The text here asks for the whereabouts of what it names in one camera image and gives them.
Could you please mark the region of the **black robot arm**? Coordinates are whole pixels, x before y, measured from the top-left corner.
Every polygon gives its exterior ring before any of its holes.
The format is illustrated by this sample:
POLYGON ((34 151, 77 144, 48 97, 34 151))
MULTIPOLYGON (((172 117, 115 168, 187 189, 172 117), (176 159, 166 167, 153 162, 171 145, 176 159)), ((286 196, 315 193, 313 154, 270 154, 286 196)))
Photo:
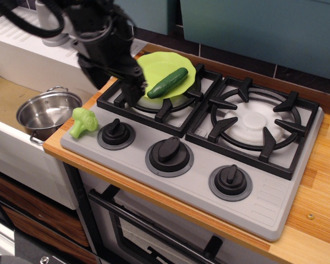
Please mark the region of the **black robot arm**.
POLYGON ((134 35, 130 18, 113 1, 44 1, 56 16, 59 27, 64 18, 72 25, 81 70, 101 89, 110 77, 121 81, 128 105, 135 106, 145 94, 146 81, 141 67, 131 54, 134 35))

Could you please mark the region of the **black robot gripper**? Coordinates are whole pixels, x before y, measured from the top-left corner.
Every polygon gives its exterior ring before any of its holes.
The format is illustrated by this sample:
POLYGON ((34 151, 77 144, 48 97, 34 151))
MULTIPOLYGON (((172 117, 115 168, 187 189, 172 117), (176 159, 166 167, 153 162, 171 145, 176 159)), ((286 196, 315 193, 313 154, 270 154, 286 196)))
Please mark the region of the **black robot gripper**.
POLYGON ((130 107, 137 105, 147 87, 141 67, 130 54, 132 43, 106 30, 77 34, 73 41, 79 66, 93 86, 100 90, 115 76, 121 80, 121 91, 130 107))

